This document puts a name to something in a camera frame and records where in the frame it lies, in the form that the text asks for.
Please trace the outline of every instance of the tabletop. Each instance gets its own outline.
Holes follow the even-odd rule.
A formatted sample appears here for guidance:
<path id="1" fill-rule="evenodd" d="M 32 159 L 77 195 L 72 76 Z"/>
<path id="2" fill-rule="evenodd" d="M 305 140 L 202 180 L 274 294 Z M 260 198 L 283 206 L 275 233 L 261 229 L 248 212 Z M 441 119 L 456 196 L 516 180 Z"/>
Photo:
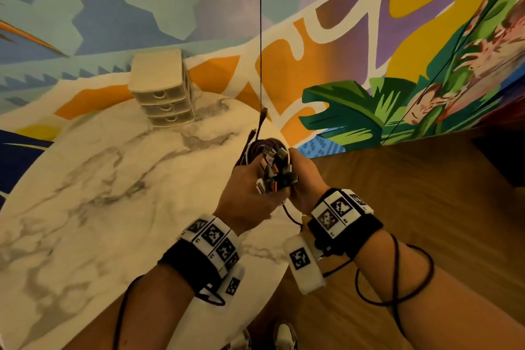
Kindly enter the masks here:
<path id="1" fill-rule="evenodd" d="M 153 128 L 135 100 L 82 117 L 24 174 L 0 212 L 4 348 L 62 348 L 213 213 L 259 114 L 213 93 L 198 92 L 195 109 L 195 122 L 174 128 Z M 270 121 L 260 137 L 285 142 Z M 278 208 L 243 234 L 245 276 L 229 307 L 194 299 L 168 348 L 220 349 L 246 327 L 279 285 L 282 244 L 297 232 Z"/>

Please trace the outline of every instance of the marble table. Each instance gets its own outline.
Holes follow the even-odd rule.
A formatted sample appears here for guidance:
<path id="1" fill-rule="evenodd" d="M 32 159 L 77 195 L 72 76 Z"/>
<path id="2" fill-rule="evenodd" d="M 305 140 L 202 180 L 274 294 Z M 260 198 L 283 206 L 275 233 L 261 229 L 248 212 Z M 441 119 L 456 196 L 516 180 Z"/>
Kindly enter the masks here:
<path id="1" fill-rule="evenodd" d="M 134 100 L 74 121 L 0 212 L 0 343 L 56 350 L 212 213 L 258 113 L 212 93 L 195 122 L 153 128 Z M 266 121 L 261 137 L 284 141 Z M 300 213 L 289 204 L 290 213 Z M 220 349 L 260 312 L 296 234 L 282 208 L 241 236 L 245 277 L 225 310 L 194 299 L 168 348 Z"/>

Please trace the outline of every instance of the colorful mural wall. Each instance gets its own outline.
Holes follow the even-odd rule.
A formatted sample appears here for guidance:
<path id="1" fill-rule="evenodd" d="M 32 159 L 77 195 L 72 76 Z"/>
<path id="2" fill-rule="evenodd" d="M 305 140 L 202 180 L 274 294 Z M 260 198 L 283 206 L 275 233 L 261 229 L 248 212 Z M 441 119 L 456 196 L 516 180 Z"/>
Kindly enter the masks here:
<path id="1" fill-rule="evenodd" d="M 181 47 L 197 86 L 262 103 L 309 157 L 523 105 L 525 0 L 0 3 L 0 206 L 70 122 L 131 98 L 137 49 Z"/>

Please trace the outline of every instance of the shoe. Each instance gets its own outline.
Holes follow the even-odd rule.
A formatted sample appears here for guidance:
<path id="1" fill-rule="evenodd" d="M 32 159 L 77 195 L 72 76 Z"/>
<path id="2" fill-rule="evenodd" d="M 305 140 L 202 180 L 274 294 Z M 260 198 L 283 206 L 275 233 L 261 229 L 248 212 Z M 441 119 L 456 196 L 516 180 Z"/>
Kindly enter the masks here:
<path id="1" fill-rule="evenodd" d="M 278 322 L 273 330 L 273 343 L 276 350 L 298 350 L 297 335 L 289 322 Z"/>
<path id="2" fill-rule="evenodd" d="M 252 338 L 247 329 L 243 330 L 228 345 L 228 350 L 252 350 Z"/>

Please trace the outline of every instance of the small drawer unit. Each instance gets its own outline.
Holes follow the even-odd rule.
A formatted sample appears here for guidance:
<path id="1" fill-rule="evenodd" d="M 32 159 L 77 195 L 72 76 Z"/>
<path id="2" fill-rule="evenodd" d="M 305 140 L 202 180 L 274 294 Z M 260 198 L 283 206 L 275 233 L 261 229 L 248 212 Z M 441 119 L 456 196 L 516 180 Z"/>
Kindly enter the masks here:
<path id="1" fill-rule="evenodd" d="M 179 48 L 136 54 L 128 88 L 153 126 L 195 119 L 191 83 Z"/>

